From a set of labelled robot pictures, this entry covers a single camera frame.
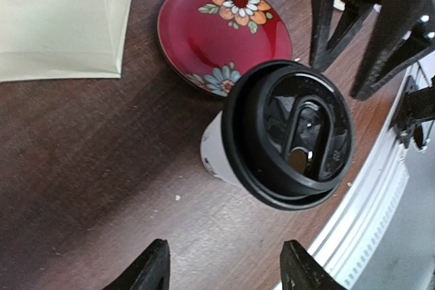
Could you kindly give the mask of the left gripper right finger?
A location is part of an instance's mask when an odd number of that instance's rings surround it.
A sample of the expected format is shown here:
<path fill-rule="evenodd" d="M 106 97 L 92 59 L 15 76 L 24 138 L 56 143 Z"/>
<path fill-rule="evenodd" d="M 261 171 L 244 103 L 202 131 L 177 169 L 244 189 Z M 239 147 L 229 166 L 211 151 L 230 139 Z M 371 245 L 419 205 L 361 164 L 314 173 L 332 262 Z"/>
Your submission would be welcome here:
<path fill-rule="evenodd" d="M 280 273 L 284 290 L 345 290 L 297 240 L 284 242 Z"/>

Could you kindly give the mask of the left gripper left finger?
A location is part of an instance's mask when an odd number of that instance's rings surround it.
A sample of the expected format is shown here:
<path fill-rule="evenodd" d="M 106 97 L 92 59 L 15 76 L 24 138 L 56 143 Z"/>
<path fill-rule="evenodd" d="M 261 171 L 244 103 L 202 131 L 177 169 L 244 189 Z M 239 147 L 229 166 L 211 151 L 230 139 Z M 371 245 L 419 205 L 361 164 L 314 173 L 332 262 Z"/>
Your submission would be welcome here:
<path fill-rule="evenodd" d="M 167 240 L 154 240 L 119 277 L 103 290 L 168 290 L 170 247 Z"/>

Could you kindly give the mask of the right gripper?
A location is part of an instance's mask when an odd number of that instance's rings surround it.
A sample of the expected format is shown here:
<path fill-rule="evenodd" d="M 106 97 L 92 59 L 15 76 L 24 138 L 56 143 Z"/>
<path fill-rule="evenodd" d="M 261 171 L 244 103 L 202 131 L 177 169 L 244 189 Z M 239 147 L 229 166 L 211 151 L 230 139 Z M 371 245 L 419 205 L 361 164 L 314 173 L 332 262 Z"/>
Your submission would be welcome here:
<path fill-rule="evenodd" d="M 334 0 L 311 0 L 310 65 L 325 71 L 381 6 L 355 77 L 351 97 L 369 99 L 408 65 L 434 51 L 434 0 L 341 0 L 345 9 L 330 32 Z"/>

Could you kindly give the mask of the white paper cup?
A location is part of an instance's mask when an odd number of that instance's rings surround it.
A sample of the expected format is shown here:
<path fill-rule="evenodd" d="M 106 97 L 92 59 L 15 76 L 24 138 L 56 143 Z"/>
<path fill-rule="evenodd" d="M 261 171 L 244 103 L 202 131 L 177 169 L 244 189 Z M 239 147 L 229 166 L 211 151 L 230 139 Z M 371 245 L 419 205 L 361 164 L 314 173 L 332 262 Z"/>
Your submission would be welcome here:
<path fill-rule="evenodd" d="M 200 144 L 203 166 L 213 175 L 230 185 L 242 188 L 228 161 L 222 140 L 222 111 L 206 127 Z"/>

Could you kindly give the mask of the black plastic cup lid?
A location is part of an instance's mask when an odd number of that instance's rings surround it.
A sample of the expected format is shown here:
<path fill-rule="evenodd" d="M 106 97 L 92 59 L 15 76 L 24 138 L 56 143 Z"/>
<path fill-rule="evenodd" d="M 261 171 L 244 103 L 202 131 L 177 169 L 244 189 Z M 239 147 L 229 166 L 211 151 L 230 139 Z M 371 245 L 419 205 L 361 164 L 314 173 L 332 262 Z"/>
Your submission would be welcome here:
<path fill-rule="evenodd" d="M 226 98 L 224 152 L 236 180 L 282 211 L 302 211 L 336 191 L 353 159 L 355 128 L 337 87 L 291 60 L 244 74 Z"/>

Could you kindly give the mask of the red floral plate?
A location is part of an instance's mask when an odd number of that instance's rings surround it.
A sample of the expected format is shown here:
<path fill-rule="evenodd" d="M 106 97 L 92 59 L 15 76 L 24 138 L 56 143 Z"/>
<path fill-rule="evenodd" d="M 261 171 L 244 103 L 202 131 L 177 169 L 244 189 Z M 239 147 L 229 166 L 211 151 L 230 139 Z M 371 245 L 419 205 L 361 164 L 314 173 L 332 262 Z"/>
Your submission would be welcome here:
<path fill-rule="evenodd" d="M 285 22 L 265 0 L 164 0 L 157 34 L 175 72 L 218 97 L 252 67 L 292 57 Z"/>

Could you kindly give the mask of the cream paper bag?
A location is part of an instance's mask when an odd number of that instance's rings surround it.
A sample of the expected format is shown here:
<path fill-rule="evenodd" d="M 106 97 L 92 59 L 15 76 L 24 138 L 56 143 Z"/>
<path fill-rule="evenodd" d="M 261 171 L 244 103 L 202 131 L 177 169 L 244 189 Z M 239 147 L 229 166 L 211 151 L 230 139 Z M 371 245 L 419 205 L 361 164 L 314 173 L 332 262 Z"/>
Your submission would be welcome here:
<path fill-rule="evenodd" d="M 1 81 L 119 78 L 132 0 L 1 0 Z"/>

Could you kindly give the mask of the aluminium front rail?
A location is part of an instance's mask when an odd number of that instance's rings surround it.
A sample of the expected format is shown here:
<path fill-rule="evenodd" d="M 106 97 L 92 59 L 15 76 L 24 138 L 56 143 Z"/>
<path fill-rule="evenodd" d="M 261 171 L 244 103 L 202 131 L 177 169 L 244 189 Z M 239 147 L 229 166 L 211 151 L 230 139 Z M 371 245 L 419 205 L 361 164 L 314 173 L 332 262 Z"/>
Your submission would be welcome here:
<path fill-rule="evenodd" d="M 392 120 L 403 109 L 402 98 L 434 85 L 420 62 L 410 66 L 386 121 L 357 177 L 310 245 L 308 252 L 340 286 L 355 285 L 392 220 L 409 180 L 409 149 L 425 151 L 434 142 L 434 120 L 418 122 L 409 134 L 398 134 Z"/>

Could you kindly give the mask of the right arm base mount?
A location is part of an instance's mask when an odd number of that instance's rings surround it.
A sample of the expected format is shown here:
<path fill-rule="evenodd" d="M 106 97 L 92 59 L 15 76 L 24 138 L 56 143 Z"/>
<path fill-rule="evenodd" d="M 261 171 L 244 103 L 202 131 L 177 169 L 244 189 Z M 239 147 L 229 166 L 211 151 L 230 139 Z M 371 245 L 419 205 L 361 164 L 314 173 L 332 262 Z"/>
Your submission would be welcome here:
<path fill-rule="evenodd" d="M 434 86 L 418 88 L 416 79 L 408 76 L 391 127 L 406 149 L 413 143 L 423 151 L 434 125 Z"/>

